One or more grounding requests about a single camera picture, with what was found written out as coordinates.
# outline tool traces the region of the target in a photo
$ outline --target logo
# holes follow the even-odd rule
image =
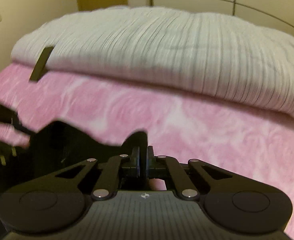
[[[149,194],[147,194],[146,192],[140,195],[142,198],[146,199],[149,197]]]

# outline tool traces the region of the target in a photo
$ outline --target folded white blanket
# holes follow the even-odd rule
[[[15,62],[150,82],[294,117],[294,37],[217,13],[162,7],[66,15],[25,35]]]

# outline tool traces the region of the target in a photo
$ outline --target pink blanket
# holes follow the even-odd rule
[[[218,99],[98,77],[47,73],[28,82],[31,68],[12,64],[0,73],[0,102],[23,125],[40,130],[62,119],[106,143],[148,132],[155,155],[186,163],[198,158],[284,191],[294,207],[294,119]],[[0,126],[14,145],[28,138]],[[286,228],[294,239],[294,212]]]

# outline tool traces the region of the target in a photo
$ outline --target ribbed surface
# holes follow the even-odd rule
[[[203,93],[294,117],[294,37],[237,17],[168,8],[64,16],[21,38],[13,60]]]
[[[177,199],[172,192],[120,191],[108,201],[95,202],[77,225],[51,236],[9,234],[4,240],[289,240],[276,232],[240,236],[213,224],[198,204]]]

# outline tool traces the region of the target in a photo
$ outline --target black object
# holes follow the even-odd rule
[[[145,134],[139,135],[144,141]],[[12,233],[4,239],[32,239],[35,235],[42,239],[44,234],[44,239],[118,239],[116,233],[114,238],[108,236],[114,232],[115,221],[124,224],[122,231],[139,227],[146,236],[147,228],[151,229],[145,224],[148,220],[166,223],[166,217],[169,224],[157,225],[146,239],[177,229],[184,235],[186,223],[196,227],[190,230],[198,231],[193,239],[203,239],[201,235],[206,234],[212,234],[206,239],[289,239],[283,230],[292,204],[282,191],[197,159],[179,164],[169,156],[155,157],[152,147],[146,152],[146,167],[140,167],[140,148],[134,146],[131,154],[113,156],[107,163],[98,164],[91,158],[5,192],[0,198],[0,219]],[[149,175],[132,170],[146,170]],[[127,179],[152,178],[164,179],[167,191],[154,192],[148,187],[129,191],[126,186]],[[130,219],[130,214],[138,220]],[[96,233],[89,227],[104,233],[93,238]]]
[[[34,135],[35,132],[27,129],[22,125],[18,118],[17,112],[0,104],[0,122],[12,125],[16,130]]]
[[[43,49],[34,67],[34,70],[31,73],[29,81],[38,82],[48,72],[46,69],[46,63],[53,49],[54,47],[46,47]]]
[[[1,121],[10,116],[0,111]],[[167,191],[151,191],[154,178]],[[5,240],[289,239],[292,204],[282,191],[201,160],[155,157],[143,131],[109,146],[55,121],[0,164],[4,191]]]

